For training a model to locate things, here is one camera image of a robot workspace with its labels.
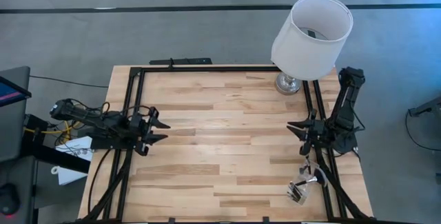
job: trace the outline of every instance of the screen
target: screen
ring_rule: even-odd
[[[5,79],[0,81],[0,106],[15,103],[28,97],[26,90],[20,91],[17,86]]]

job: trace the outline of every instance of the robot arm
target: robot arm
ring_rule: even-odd
[[[338,77],[341,89],[328,119],[316,120],[316,111],[313,110],[306,121],[288,122],[288,129],[305,142],[301,155],[307,155],[313,145],[332,147],[341,154],[357,146],[355,132],[358,129],[353,127],[353,106],[365,76],[362,70],[348,67],[342,69]]]
[[[50,115],[56,120],[73,120],[93,127],[94,131],[88,135],[92,138],[94,149],[108,149],[109,144],[119,149],[135,147],[135,151],[142,156],[148,153],[147,144],[153,145],[167,138],[164,134],[153,134],[152,127],[170,128],[158,120],[159,111],[155,107],[150,107],[147,115],[135,112],[129,120],[122,112],[97,113],[96,110],[84,110],[75,106],[72,99],[63,99],[55,103]]]

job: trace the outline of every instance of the small metal object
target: small metal object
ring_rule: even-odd
[[[314,176],[314,177],[312,177],[311,179],[308,179],[308,180],[305,180],[305,181],[301,181],[301,182],[299,182],[299,183],[296,183],[295,186],[300,186],[300,185],[304,185],[304,184],[311,183],[311,182],[317,182],[317,181],[318,181],[317,177]]]
[[[281,72],[276,79],[276,89],[284,95],[295,94],[300,89],[301,84],[299,79],[288,76],[284,72]]]

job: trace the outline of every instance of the black stand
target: black stand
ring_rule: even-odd
[[[441,121],[441,97],[438,97],[428,103],[424,103],[421,106],[418,106],[416,108],[412,108],[409,110],[409,114],[414,116],[419,116],[420,114],[424,112],[432,112],[438,120]]]
[[[43,145],[45,134],[42,131],[47,130],[47,122],[31,114],[26,121],[25,126],[28,129],[35,130],[35,133],[24,132],[20,157],[33,156],[38,161],[59,165],[77,172],[89,172],[89,161]]]

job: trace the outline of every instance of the yellow cable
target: yellow cable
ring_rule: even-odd
[[[68,130],[71,130],[72,128],[76,128],[81,122],[77,121],[72,127],[68,127],[65,130],[59,130],[59,131],[41,131],[42,134],[60,134],[63,132],[67,132]],[[35,130],[31,130],[29,128],[24,128],[26,132],[35,132]]]
[[[70,140],[70,128],[69,128],[69,123],[67,121],[64,121],[64,125],[66,126],[66,130],[68,133],[68,135],[63,139],[63,142],[66,143],[67,141]]]

